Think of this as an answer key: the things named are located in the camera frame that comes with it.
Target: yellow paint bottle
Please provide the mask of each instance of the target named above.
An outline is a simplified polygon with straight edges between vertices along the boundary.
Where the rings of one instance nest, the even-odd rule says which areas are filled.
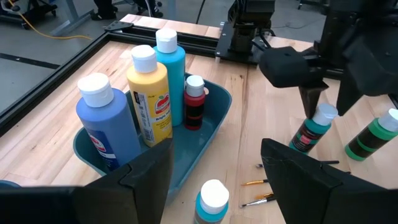
[[[149,45],[134,47],[131,55],[134,65],[127,70],[127,79],[142,138],[152,147],[173,132],[167,69],[156,61]]]

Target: paintbrush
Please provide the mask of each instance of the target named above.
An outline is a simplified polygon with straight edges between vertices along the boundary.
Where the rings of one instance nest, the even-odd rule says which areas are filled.
[[[271,201],[273,201],[273,200],[275,200],[275,199],[276,199],[275,197],[268,197],[268,198],[256,200],[256,201],[253,201],[253,202],[244,204],[244,205],[240,205],[239,207],[240,207],[240,208],[244,208],[244,207],[252,206],[252,205],[261,205],[261,204],[263,204],[263,203],[271,202]]]
[[[255,198],[256,200],[261,200],[261,199],[269,198],[269,197],[273,197],[273,196],[274,196],[274,193],[271,192],[271,193],[268,193],[268,194],[257,195],[257,196],[255,196],[254,198]]]
[[[248,186],[248,185],[255,185],[255,184],[263,184],[263,183],[268,183],[267,179],[264,180],[254,180],[254,181],[250,181],[247,183],[242,184],[242,186]]]

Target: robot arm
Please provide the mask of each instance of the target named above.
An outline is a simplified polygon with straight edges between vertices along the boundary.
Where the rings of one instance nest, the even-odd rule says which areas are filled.
[[[315,112],[323,77],[339,73],[344,115],[363,95],[398,93],[398,19],[395,0],[332,0],[320,42],[304,52],[266,49],[259,67],[278,88],[298,86],[307,117]]]

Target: white bottle cap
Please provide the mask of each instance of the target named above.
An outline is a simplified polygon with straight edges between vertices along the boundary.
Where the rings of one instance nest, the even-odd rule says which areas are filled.
[[[191,75],[187,78],[187,86],[185,87],[187,94],[192,97],[202,96],[205,91],[205,82],[199,75]]]
[[[338,111],[334,106],[327,103],[321,103],[319,104],[312,120],[319,125],[327,126],[333,121],[337,114]]]
[[[113,100],[113,90],[108,76],[102,73],[92,73],[81,78],[77,87],[86,104],[99,108],[108,105]]]
[[[156,47],[162,53],[175,52],[177,50],[177,32],[168,28],[156,31]]]
[[[398,131],[398,110],[389,109],[387,113],[379,118],[379,124],[387,131]]]
[[[208,180],[200,190],[200,206],[209,214],[219,214],[229,199],[228,189],[219,180]]]
[[[131,50],[136,72],[149,73],[157,68],[155,50],[149,45],[139,45]]]

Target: teal paint bottle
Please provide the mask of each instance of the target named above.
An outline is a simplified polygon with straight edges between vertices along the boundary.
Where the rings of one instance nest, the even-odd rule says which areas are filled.
[[[218,224],[228,211],[229,192],[219,180],[208,180],[197,195],[194,224]]]
[[[298,129],[289,147],[308,154],[324,134],[330,129],[331,122],[337,116],[337,109],[327,103],[319,104],[312,119],[306,119]]]
[[[167,28],[156,31],[154,49],[157,61],[167,68],[172,125],[178,126],[183,120],[185,51],[177,45],[177,32]]]
[[[374,119],[345,147],[347,155],[364,161],[387,142],[398,135],[398,110],[390,109],[380,118]]]

